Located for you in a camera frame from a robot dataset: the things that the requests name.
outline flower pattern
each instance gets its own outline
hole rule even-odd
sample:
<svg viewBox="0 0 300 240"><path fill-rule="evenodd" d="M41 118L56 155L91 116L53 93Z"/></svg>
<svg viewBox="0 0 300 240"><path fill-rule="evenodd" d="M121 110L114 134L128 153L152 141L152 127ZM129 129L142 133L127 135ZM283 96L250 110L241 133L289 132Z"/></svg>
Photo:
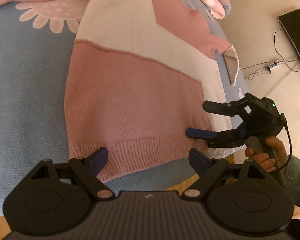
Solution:
<svg viewBox="0 0 300 240"><path fill-rule="evenodd" d="M64 21L67 22L71 32L77 33L79 22L90 0L53 0L46 2L22 2L16 5L19 10L29 9L23 13L19 20L29 21L36 17L32 23L33 28L43 28L50 20L50 30L61 33Z"/></svg>

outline pink sweater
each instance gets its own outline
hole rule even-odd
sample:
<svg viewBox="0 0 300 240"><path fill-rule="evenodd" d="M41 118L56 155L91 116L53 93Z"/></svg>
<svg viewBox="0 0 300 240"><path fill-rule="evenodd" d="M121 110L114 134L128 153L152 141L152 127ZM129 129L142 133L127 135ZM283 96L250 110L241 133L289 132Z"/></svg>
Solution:
<svg viewBox="0 0 300 240"><path fill-rule="evenodd" d="M9 1L47 0L0 5ZM188 127L231 128L228 117L202 109L204 100L225 101L214 51L224 54L235 85L234 48L182 0L90 0L66 83L69 157L107 147L99 175L106 182L205 150L186 137Z"/></svg>

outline bed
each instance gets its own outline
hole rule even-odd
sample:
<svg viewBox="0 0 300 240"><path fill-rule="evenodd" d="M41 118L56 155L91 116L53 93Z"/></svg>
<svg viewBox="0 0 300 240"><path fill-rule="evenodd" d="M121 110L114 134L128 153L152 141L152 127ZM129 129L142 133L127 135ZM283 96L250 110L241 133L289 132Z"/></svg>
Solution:
<svg viewBox="0 0 300 240"><path fill-rule="evenodd" d="M183 2L201 11L212 34L226 39L200 0ZM0 7L0 215L4 198L40 160L60 163L68 159L63 104L76 27L35 24L27 9L15 2ZM226 100L242 98L248 92L242 74L236 86L231 86L223 55L215 53L215 57ZM233 128L240 122L240 117L231 118ZM236 150L206 154L223 158ZM163 190L194 174L185 158L124 175L107 186L114 192Z"/></svg>

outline black cable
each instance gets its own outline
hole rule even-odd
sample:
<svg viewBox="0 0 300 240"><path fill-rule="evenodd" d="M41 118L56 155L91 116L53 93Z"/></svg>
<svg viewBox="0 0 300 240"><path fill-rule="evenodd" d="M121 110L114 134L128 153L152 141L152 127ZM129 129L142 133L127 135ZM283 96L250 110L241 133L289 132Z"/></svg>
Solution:
<svg viewBox="0 0 300 240"><path fill-rule="evenodd" d="M296 59L293 59L293 60L281 60L281 61L278 61L277 63L282 63L282 62L294 62L294 61L297 61L299 60L298 58Z"/></svg>
<svg viewBox="0 0 300 240"><path fill-rule="evenodd" d="M293 72L299 72L300 70L293 70L292 68L290 68L290 67L288 66L288 64L287 64L288 61L284 60L284 58L282 57L282 55L277 51L277 48L276 48L276 46L275 46L275 35L276 35L276 33L277 33L278 31L282 31L282 30L283 30L283 29L279 29L279 30L276 30L276 31L274 32L274 36L273 36L274 50L275 50L275 52L282 58L283 62L286 64L286 66L288 67L288 69L290 69L290 70L293 71Z"/></svg>
<svg viewBox="0 0 300 240"><path fill-rule="evenodd" d="M255 65L252 65L250 67L242 68L241 70L244 70L244 69L247 69L247 68L251 68L251 67L254 67L254 66L258 66L258 65L262 65L262 64L266 64L268 62L275 62L275 61L274 60L269 60L269 61L266 61L266 62L262 62L262 63L258 63L258 64L255 64Z"/></svg>
<svg viewBox="0 0 300 240"><path fill-rule="evenodd" d="M246 76L245 79L252 80L255 75L269 74L269 73L261 73L264 69L266 69L266 67L258 68L256 71L254 71L250 75Z"/></svg>
<svg viewBox="0 0 300 240"><path fill-rule="evenodd" d="M289 163L289 161L291 160L291 157L292 157L292 142L291 142L291 137L290 137L290 133L289 133L289 129L288 129L287 125L285 125L285 129L287 131L287 135L288 135L288 139L289 139L290 153L289 153L288 160L286 161L286 163L284 165L282 165L280 168L278 168L278 171L281 171L282 169L287 167L287 165L288 165L288 163Z"/></svg>

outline hand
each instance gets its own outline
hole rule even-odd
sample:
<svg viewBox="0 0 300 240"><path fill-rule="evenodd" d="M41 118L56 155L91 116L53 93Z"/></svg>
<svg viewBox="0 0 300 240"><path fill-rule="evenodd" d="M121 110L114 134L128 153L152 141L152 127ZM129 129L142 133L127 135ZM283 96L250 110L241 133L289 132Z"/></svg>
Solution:
<svg viewBox="0 0 300 240"><path fill-rule="evenodd" d="M265 142L269 147L273 147L276 150L280 162L278 163L278 167L285 164L287 161L287 152L284 148L283 142L274 136L266 139ZM267 153L254 154L253 149L248 147L245 151L245 155L259 163L260 166L266 170L266 172L275 171L275 159L269 159L269 155Z"/></svg>
<svg viewBox="0 0 300 240"><path fill-rule="evenodd" d="M253 149L248 147L245 151L245 155L249 157L249 159L254 159L255 162L259 163L259 165L265 169L266 172L275 171L275 159L269 159L268 153L254 154Z"/></svg>

